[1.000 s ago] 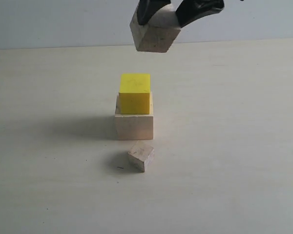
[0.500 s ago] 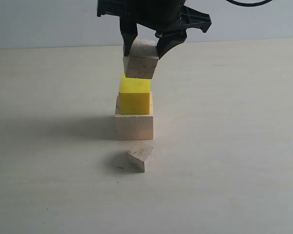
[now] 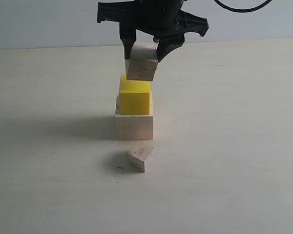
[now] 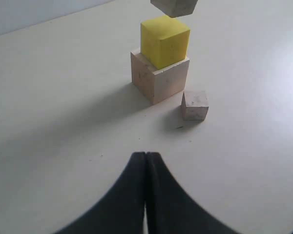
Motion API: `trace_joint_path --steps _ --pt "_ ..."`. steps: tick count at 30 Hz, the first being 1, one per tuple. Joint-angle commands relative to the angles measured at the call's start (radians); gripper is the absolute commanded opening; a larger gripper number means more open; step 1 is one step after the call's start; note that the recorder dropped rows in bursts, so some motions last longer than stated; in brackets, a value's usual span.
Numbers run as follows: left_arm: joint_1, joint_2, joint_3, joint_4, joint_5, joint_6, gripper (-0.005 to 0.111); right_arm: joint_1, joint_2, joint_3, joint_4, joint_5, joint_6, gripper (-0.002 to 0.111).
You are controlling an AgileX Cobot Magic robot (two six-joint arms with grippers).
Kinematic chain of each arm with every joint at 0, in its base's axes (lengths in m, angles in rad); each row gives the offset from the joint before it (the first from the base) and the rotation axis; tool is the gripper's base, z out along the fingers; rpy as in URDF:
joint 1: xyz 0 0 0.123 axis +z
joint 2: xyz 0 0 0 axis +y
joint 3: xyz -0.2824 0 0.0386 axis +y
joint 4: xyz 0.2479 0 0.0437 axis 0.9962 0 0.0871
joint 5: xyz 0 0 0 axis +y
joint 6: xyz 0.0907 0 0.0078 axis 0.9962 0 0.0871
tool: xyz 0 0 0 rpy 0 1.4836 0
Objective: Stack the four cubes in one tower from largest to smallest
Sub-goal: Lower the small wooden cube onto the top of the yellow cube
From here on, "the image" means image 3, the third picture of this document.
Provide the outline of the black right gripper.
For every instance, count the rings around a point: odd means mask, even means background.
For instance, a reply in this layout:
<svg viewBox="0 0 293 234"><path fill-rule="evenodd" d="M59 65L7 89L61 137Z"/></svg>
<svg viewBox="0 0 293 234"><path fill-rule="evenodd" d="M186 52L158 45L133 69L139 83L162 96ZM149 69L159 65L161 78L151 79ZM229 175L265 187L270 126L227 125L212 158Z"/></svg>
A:
<svg viewBox="0 0 293 234"><path fill-rule="evenodd" d="M124 58L130 59L136 41L136 30L159 39L156 49L158 61L183 46L185 33L204 36L209 29L207 19L183 11L183 0L132 0L99 2L97 22L119 23L119 35Z"/></svg>

